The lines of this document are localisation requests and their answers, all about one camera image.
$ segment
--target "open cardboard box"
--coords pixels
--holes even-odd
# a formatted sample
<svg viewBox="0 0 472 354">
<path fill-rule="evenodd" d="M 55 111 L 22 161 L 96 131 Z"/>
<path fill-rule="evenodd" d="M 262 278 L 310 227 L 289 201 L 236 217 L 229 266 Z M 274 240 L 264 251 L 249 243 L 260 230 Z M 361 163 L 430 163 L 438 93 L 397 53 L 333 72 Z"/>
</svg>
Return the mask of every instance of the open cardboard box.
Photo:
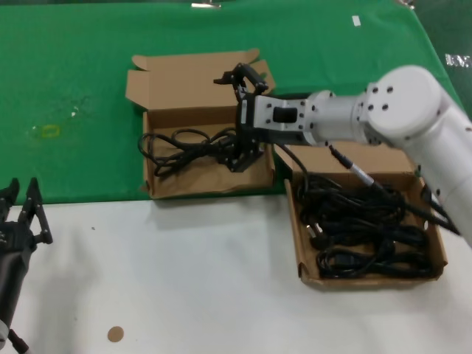
<svg viewBox="0 0 472 354">
<path fill-rule="evenodd" d="M 385 145 L 371 147 L 357 143 L 336 143 L 336 148 L 349 159 L 354 161 L 361 169 L 371 175 L 376 181 L 382 184 L 390 184 L 397 190 L 400 190 L 406 197 L 406 200 L 421 207 L 424 210 L 430 210 L 429 205 L 425 204 L 420 198 L 420 192 L 423 188 L 422 181 L 415 175 L 413 164 L 406 155 L 399 150 L 391 149 Z M 350 171 L 342 167 L 335 160 L 326 147 L 300 147 L 292 146 L 292 152 L 301 160 L 309 172 L 319 173 L 323 176 L 333 179 L 343 187 L 361 187 L 362 183 Z M 285 180 L 288 203 L 290 208 L 290 217 L 294 236 L 294 245 L 296 252 L 296 265 L 298 275 L 304 283 L 314 283 L 326 286 L 389 286 L 389 285 L 413 285 L 425 282 L 428 279 L 398 279 L 385 277 L 377 274 L 368 274 L 360 279 L 324 279 L 319 276 L 319 270 L 316 265 L 316 255 L 318 251 L 310 245 L 306 225 L 299 220 L 301 206 L 294 198 L 294 188 L 302 180 L 302 173 L 298 166 L 278 147 L 277 154 L 293 170 L 292 182 Z M 409 214 L 405 223 L 414 224 L 421 228 L 425 226 L 424 220 Z M 443 241 L 436 226 L 429 225 L 426 229 L 429 238 L 428 253 L 434 267 L 434 276 L 429 280 L 437 280 L 443 273 L 447 265 L 447 258 L 444 251 Z M 359 246 L 356 251 L 367 251 L 366 246 Z"/>
<path fill-rule="evenodd" d="M 170 136 L 182 128 L 194 128 L 213 136 L 235 125 L 237 100 L 231 85 L 213 83 L 238 63 L 250 63 L 269 84 L 275 82 L 264 60 L 254 62 L 258 49 L 194 55 L 145 57 L 134 55 L 137 70 L 128 71 L 126 97 L 145 108 L 143 133 Z M 183 133 L 181 142 L 201 142 L 203 138 Z M 155 140 L 154 153 L 169 156 L 176 149 Z M 145 159 L 144 180 L 151 198 L 166 198 L 210 192 L 231 192 L 270 187 L 274 183 L 272 148 L 243 173 L 231 173 L 211 158 L 196 159 L 180 173 L 161 180 L 154 176 L 155 165 Z"/>
</svg>

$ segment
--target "brown circular sticker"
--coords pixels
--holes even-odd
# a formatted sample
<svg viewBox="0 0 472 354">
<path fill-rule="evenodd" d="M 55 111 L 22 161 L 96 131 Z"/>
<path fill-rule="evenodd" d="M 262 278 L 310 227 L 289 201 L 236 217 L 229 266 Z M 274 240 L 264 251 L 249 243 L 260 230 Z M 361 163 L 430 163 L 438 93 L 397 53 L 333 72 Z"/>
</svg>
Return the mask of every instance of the brown circular sticker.
<svg viewBox="0 0 472 354">
<path fill-rule="evenodd" d="M 120 326 L 115 326 L 108 331 L 108 340 L 116 343 L 123 339 L 125 331 Z"/>
</svg>

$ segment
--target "black cable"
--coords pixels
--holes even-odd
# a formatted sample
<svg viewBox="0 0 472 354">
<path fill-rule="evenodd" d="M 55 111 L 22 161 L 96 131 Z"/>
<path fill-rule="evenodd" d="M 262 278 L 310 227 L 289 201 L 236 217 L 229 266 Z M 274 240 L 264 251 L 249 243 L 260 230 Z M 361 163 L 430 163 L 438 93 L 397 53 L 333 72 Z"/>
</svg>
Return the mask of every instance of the black cable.
<svg viewBox="0 0 472 354">
<path fill-rule="evenodd" d="M 197 143 L 181 142 L 177 137 L 183 133 L 196 134 L 201 136 L 203 140 Z M 180 151 L 170 156 L 155 156 L 154 143 L 157 139 L 169 143 Z M 181 171 L 192 161 L 204 156 L 212 157 L 220 164 L 227 164 L 235 155 L 237 143 L 234 128 L 223 129 L 213 137 L 196 129 L 180 129 L 174 131 L 170 137 L 163 134 L 146 133 L 139 138 L 138 149 L 144 157 L 156 165 L 154 175 L 166 178 Z"/>
<path fill-rule="evenodd" d="M 324 278 L 359 278 L 376 273 L 389 277 L 431 277 L 426 252 L 428 235 L 416 226 L 403 225 L 406 208 L 392 203 L 400 192 L 384 187 L 385 198 L 376 187 L 348 190 L 334 181 L 308 174 L 308 189 L 299 186 L 300 220 L 312 231 L 311 245 L 319 273 Z M 411 251 L 397 252 L 396 245 Z M 369 245 L 360 253 L 351 247 Z"/>
<path fill-rule="evenodd" d="M 356 166 L 352 161 L 350 161 L 346 156 L 342 155 L 337 149 L 335 149 L 332 145 L 330 145 L 330 151 L 331 154 L 339 161 L 340 164 L 345 166 L 348 170 L 351 170 L 353 173 L 355 173 L 364 183 L 367 183 L 368 185 L 372 186 L 374 189 L 376 189 L 380 194 L 383 194 L 386 199 L 389 199 L 388 193 L 385 193 L 384 188 L 376 183 L 373 179 L 370 178 L 369 181 L 365 180 L 366 174 L 364 171 L 362 171 L 358 166 Z M 424 209 L 419 208 L 418 206 L 414 206 L 412 204 L 409 204 L 406 202 L 405 198 L 401 197 L 401 195 L 398 198 L 394 198 L 391 200 L 392 203 L 397 203 L 397 204 L 402 204 L 402 207 L 404 207 L 406 210 L 408 210 L 410 213 L 424 219 L 425 221 L 428 221 L 431 224 L 441 226 L 444 229 L 447 229 L 450 232 L 453 232 L 457 235 L 460 235 L 459 231 L 456 229 L 456 227 L 452 224 L 452 222 L 449 221 L 449 217 L 446 216 L 447 220 L 443 220 L 442 218 L 438 218 L 436 215 L 431 214 L 429 211 L 426 211 Z"/>
</svg>

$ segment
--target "white table surface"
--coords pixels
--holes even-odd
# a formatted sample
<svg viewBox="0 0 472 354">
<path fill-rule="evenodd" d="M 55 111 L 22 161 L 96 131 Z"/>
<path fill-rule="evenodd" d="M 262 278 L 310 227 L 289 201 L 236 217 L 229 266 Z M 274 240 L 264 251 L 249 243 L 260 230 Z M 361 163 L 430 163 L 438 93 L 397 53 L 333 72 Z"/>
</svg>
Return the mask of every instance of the white table surface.
<svg viewBox="0 0 472 354">
<path fill-rule="evenodd" d="M 54 243 L 33 255 L 12 326 L 36 354 L 472 353 L 472 251 L 446 232 L 437 282 L 320 291 L 296 275 L 284 196 L 46 214 Z"/>
</svg>

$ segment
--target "green cloth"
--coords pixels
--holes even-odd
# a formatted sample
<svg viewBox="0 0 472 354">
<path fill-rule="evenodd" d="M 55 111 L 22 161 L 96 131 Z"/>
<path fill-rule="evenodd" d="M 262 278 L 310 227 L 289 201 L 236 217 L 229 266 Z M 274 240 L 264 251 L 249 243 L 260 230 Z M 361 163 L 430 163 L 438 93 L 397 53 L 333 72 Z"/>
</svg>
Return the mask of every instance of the green cloth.
<svg viewBox="0 0 472 354">
<path fill-rule="evenodd" d="M 472 57 L 472 1 L 417 0 L 416 14 L 454 84 L 464 109 L 472 117 L 472 67 L 447 66 L 445 55 Z"/>
<path fill-rule="evenodd" d="M 255 47 L 279 94 L 357 94 L 417 64 L 455 97 L 416 15 L 392 0 L 1 7 L 0 186 L 36 176 L 47 203 L 147 198 L 142 120 L 125 99 L 131 56 Z"/>
</svg>

